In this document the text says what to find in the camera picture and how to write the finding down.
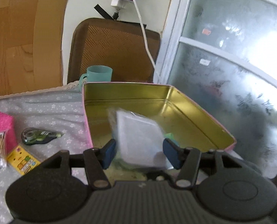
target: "mug handle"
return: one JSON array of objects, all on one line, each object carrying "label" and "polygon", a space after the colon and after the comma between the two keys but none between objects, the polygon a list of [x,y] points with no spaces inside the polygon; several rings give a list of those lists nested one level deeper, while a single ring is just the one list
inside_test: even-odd
[{"label": "mug handle", "polygon": [[79,86],[79,90],[80,90],[80,91],[81,91],[81,85],[82,85],[82,83],[83,83],[83,80],[84,80],[86,77],[87,77],[87,74],[85,73],[85,74],[81,75],[81,77],[79,78],[79,84],[78,84],[78,86]]}]

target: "yellow packet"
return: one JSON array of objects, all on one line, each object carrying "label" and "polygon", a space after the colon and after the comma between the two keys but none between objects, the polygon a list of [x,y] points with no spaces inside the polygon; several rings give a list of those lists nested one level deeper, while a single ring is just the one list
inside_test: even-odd
[{"label": "yellow packet", "polygon": [[24,175],[40,164],[31,154],[21,146],[17,146],[8,156],[7,161],[21,174]]}]

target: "brown chair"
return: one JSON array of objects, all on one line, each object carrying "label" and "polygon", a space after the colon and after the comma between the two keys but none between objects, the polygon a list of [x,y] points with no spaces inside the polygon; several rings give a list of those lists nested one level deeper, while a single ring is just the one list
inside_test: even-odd
[{"label": "brown chair", "polygon": [[[153,59],[156,60],[160,35],[146,30]],[[119,21],[89,18],[74,31],[67,83],[79,80],[91,65],[113,69],[112,81],[152,82],[154,69],[145,51],[141,27]]]}]

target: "electrical cord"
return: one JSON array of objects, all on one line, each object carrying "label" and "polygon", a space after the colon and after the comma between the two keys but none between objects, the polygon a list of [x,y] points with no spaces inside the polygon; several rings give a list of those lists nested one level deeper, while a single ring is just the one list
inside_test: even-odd
[{"label": "electrical cord", "polygon": [[142,33],[143,33],[143,38],[144,38],[144,42],[145,42],[145,49],[146,49],[146,52],[147,52],[148,57],[149,57],[149,59],[150,59],[150,61],[151,61],[151,63],[152,63],[152,66],[153,66],[153,68],[154,68],[154,72],[155,72],[156,76],[158,77],[158,81],[159,81],[159,83],[161,83],[161,79],[160,79],[160,77],[159,77],[159,74],[158,74],[157,71],[156,71],[155,62],[154,62],[154,60],[153,60],[153,57],[152,57],[152,55],[151,55],[151,53],[150,53],[150,50],[149,50],[149,47],[148,47],[147,36],[146,36],[145,29],[144,29],[143,21],[142,21],[142,18],[141,18],[141,13],[139,12],[139,8],[138,8],[138,5],[137,5],[137,3],[136,3],[136,0],[133,0],[133,3],[134,3],[134,6],[135,6],[135,8],[136,8],[136,12],[137,12],[137,14],[138,14],[139,23],[140,23],[140,25],[141,25],[141,31],[142,31]]}]

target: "ribbed black surface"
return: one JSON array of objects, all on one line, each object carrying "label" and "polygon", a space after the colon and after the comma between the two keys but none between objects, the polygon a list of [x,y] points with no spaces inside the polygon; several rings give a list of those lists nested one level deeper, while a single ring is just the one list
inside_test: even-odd
[{"label": "ribbed black surface", "polygon": [[[26,222],[14,221],[15,224]],[[189,191],[172,189],[167,182],[117,182],[112,189],[96,191],[85,206],[65,220],[77,224],[226,224],[238,223],[211,215]],[[271,224],[269,218],[249,222]]]}]

